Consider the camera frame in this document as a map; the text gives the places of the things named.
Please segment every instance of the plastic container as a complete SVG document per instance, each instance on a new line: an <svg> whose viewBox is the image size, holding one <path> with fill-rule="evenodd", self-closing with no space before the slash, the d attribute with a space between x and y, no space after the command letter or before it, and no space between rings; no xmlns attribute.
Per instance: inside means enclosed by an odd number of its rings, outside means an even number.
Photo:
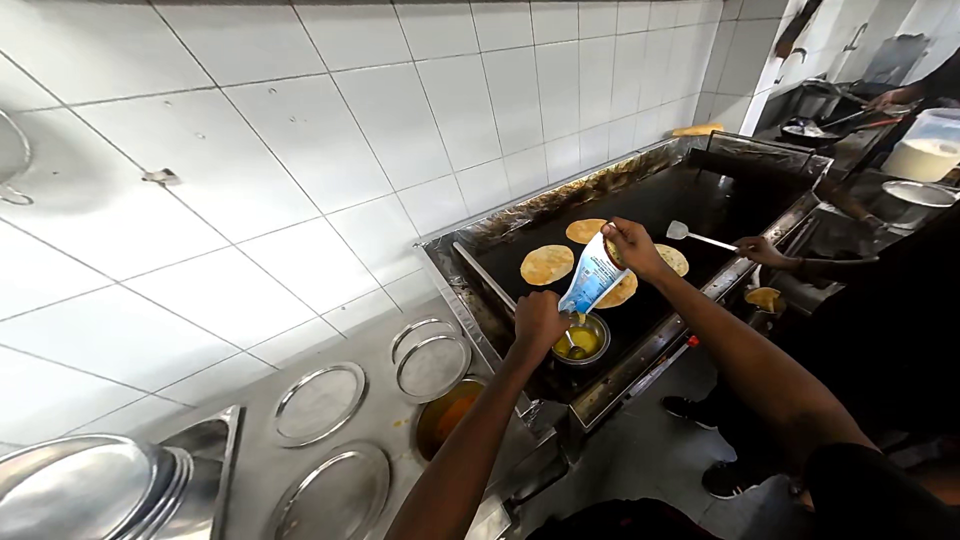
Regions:
<svg viewBox="0 0 960 540"><path fill-rule="evenodd" d="M938 182L960 163L960 110L928 109L895 146L883 172L916 182Z"/></svg>

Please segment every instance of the hand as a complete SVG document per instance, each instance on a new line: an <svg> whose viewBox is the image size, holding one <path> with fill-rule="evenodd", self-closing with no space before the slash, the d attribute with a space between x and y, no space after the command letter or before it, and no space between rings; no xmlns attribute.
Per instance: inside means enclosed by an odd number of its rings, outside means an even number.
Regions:
<svg viewBox="0 0 960 540"><path fill-rule="evenodd" d="M515 344L532 347L537 354L542 351L545 355L560 341L564 331L570 328L570 320L560 314L559 302L560 297L550 290L520 298L515 312Z"/></svg>
<svg viewBox="0 0 960 540"><path fill-rule="evenodd" d="M639 223L622 217L614 217L614 227L608 223L603 226L603 236L613 242L620 252L623 262L634 274L645 282L656 282L677 273L666 263L654 246L650 234Z"/></svg>
<svg viewBox="0 0 960 540"><path fill-rule="evenodd" d="M736 250L737 255L777 270L796 270L800 263L798 259L782 254L763 236L740 238L733 245L739 248Z"/></svg>
<svg viewBox="0 0 960 540"><path fill-rule="evenodd" d="M900 103L900 88L893 90L888 90L878 95L870 101L867 105L864 105L863 108L866 110L884 110L890 107L891 105L896 105Z"/></svg>

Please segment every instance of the person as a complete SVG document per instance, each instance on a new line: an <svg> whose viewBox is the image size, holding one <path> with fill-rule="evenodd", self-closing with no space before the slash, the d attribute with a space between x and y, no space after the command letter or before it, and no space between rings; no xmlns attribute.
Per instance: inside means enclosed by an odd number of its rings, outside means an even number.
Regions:
<svg viewBox="0 0 960 540"><path fill-rule="evenodd" d="M960 538L950 509L886 461L827 388L784 351L678 276L644 228L614 218L603 234L626 265L653 285L696 332L737 397L803 465L818 528L850 538ZM553 292L516 306L516 340L407 496L388 540L464 538L497 447L533 370L569 327ZM528 538L715 538L672 506L610 501L534 531Z"/></svg>
<svg viewBox="0 0 960 540"><path fill-rule="evenodd" d="M775 341L812 373L877 436L887 430L960 433L953 400L956 362L944 339L955 332L953 248L960 239L960 205L923 229L865 260L789 258L762 237L736 242L738 254L769 268L845 283L811 317ZM764 423L718 378L700 402L661 400L667 412L720 434L737 459L708 468L702 484L729 499L779 473L797 473Z"/></svg>
<svg viewBox="0 0 960 540"><path fill-rule="evenodd" d="M894 126L854 168L862 170L883 153L892 152L917 120L917 115L927 109L960 107L960 48L926 77L907 86L888 90L864 105L866 110L886 110L894 105L907 105L921 100L909 114Z"/></svg>

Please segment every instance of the stainless steel counter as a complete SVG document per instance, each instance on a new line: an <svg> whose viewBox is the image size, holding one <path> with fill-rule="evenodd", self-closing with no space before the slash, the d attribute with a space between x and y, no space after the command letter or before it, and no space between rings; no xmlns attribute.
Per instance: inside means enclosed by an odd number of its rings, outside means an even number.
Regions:
<svg viewBox="0 0 960 540"><path fill-rule="evenodd" d="M267 533L266 527L277 501L291 482L315 466L317 460L333 448L353 440L371 442L389 457L391 467L386 505L367 537L373 540L382 538L425 467L425 462L414 450L412 427L420 405L404 401L396 388L389 346L391 339L406 324L426 315L457 324L456 317L442 298L436 298L402 315L370 321L362 334L338 346L320 352L301 353L290 367L179 418L149 427L140 435L152 442L160 442L226 406L241 405L246 408L229 489L226 523L221 528L223 537L229 540L273 537ZM489 379L492 373L480 358L474 351L468 373ZM270 426L281 395L303 375L344 360L359 364L368 380L367 395L356 413L342 428L317 443L294 449L280 447ZM478 517L484 517L480 514L499 507L496 504L498 498L505 499L513 495L517 479L511 476L517 464L524 458L544 453L550 445L556 444L555 439L555 432L551 431L538 440L518 417L511 419L493 467L487 493L490 502L481 505Z"/></svg>

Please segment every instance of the frying pan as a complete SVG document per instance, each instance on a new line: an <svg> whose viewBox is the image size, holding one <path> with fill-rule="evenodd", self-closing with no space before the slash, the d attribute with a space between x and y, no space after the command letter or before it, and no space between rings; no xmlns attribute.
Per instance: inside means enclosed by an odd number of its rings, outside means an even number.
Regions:
<svg viewBox="0 0 960 540"><path fill-rule="evenodd" d="M797 144L800 146L805 146L807 148L823 148L825 146L831 146L837 143L838 141L842 140L847 135L853 132L858 132L860 130L866 130L870 128L878 128L880 126L886 126L889 124L896 124L897 122L900 122L900 119L887 118L885 120L880 120L878 122L864 124L862 126L851 126L849 125L849 123L848 125L843 125L844 123L841 123L840 125L830 126L829 131L826 132L823 136L799 135L799 134L790 133L789 131L786 131L784 129L788 126L803 127L805 125L809 125L812 122L813 121L810 120L809 118L800 118L796 116L784 122L783 125L780 126L780 135L782 135L783 142L786 142L789 144Z"/></svg>

